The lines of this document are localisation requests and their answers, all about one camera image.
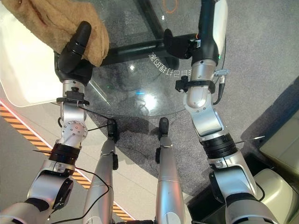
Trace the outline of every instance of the cloth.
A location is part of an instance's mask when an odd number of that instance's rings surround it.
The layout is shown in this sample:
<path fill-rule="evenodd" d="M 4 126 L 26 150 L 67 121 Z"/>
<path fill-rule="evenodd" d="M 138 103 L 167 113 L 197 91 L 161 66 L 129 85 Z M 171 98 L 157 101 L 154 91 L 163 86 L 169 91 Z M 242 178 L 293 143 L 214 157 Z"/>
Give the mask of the cloth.
<path fill-rule="evenodd" d="M 35 36 L 61 53 L 81 21 L 92 26 L 83 55 L 91 64 L 100 66 L 107 56 L 109 38 L 105 25 L 91 3 L 72 0 L 2 0 L 2 4 Z"/>

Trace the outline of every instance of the glass tabletop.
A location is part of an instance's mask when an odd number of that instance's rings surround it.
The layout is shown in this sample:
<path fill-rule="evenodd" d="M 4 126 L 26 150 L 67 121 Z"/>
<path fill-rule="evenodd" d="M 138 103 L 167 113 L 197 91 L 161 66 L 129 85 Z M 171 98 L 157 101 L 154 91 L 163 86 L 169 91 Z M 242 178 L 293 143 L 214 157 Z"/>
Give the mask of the glass tabletop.
<path fill-rule="evenodd" d="M 161 39 L 167 28 L 173 35 L 198 31 L 200 1 L 89 2 L 94 4 L 107 28 L 109 50 Z M 191 59 L 177 59 L 178 63 L 174 64 L 171 60 L 148 49 L 137 59 L 95 68 L 86 89 L 86 99 L 94 111 L 111 115 L 154 116 L 181 111 L 183 94 L 175 90 L 175 82 L 181 76 L 191 75 Z"/>

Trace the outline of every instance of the white panel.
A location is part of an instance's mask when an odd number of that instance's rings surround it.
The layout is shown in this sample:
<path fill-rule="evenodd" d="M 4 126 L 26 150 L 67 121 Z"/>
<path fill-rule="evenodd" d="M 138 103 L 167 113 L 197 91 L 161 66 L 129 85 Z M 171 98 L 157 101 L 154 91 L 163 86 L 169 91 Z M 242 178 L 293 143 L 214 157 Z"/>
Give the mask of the white panel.
<path fill-rule="evenodd" d="M 213 38 L 221 55 L 225 40 L 226 26 L 228 21 L 228 4 L 226 0 L 220 0 L 215 4 Z"/>
<path fill-rule="evenodd" d="M 0 2 L 0 82 L 18 107 L 55 101 L 62 84 L 54 71 L 53 50 Z"/>

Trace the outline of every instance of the robotic arm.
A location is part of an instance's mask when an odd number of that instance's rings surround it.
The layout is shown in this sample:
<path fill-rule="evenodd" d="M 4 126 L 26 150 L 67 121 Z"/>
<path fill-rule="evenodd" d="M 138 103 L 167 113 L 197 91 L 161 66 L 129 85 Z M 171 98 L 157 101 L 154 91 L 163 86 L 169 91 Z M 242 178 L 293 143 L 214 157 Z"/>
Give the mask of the robotic arm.
<path fill-rule="evenodd" d="M 184 106 L 191 114 L 199 141 L 213 169 L 210 181 L 214 196 L 226 204 L 227 224 L 278 224 L 270 210 L 256 199 L 255 180 L 213 108 L 213 77 L 225 42 L 227 17 L 226 0 L 202 0 L 197 40 L 176 40 L 171 31 L 166 30 L 165 46 L 174 56 L 192 57 L 191 79 L 188 81 L 188 77 L 182 77 L 177 81 L 176 89 L 185 92 Z M 223 72 L 216 72 L 220 74 L 220 88 L 225 83 Z"/>
<path fill-rule="evenodd" d="M 69 178 L 75 170 L 75 161 L 87 136 L 84 88 L 89 82 L 93 66 L 81 60 L 91 26 L 81 22 L 76 34 L 61 55 L 55 53 L 55 72 L 63 83 L 63 97 L 58 98 L 62 131 L 34 179 L 27 200 L 16 203 L 0 213 L 1 224 L 43 224 L 49 215 L 63 208 L 71 194 L 73 181 Z"/>

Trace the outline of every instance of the hazard tape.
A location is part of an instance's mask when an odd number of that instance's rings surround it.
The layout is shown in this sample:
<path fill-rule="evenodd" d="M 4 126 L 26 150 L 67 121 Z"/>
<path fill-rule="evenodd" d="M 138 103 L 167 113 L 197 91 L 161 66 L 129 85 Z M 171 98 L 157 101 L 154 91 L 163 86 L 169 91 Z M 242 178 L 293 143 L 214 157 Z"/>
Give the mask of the hazard tape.
<path fill-rule="evenodd" d="M 32 145 L 46 156 L 52 150 L 49 145 L 41 136 L 39 136 L 33 129 L 25 124 L 15 113 L 13 113 L 4 103 L 0 101 L 0 116 L 4 118 L 15 130 L 17 130 L 24 138 L 26 138 Z M 71 176 L 83 188 L 89 189 L 91 180 L 88 179 L 80 170 L 75 169 Z M 130 216 L 119 204 L 113 203 L 113 212 L 124 221 L 135 220 Z"/>

